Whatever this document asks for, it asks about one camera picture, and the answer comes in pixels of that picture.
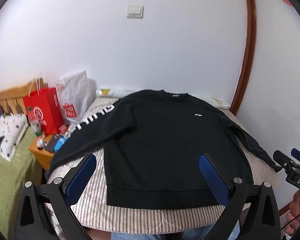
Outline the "right hand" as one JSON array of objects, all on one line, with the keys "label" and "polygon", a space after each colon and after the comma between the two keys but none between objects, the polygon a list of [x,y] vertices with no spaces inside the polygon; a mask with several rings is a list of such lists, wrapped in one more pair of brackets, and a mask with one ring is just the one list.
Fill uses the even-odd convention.
[{"label": "right hand", "polygon": [[289,224],[285,227],[285,233],[291,235],[298,230],[300,226],[300,190],[294,193],[293,199],[289,204],[289,212],[286,214],[286,220]]}]

